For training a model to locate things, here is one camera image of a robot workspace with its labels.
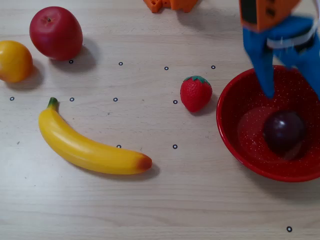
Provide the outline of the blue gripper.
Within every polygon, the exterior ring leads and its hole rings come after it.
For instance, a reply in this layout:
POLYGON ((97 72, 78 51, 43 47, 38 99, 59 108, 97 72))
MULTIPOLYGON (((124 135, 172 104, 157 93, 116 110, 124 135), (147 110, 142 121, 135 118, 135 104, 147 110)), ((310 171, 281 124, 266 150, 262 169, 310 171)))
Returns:
POLYGON ((296 67, 320 98, 317 27, 317 23, 309 16, 290 15, 278 25, 261 32, 243 29, 244 49, 266 97, 272 98, 275 94, 274 53, 286 67, 296 67))

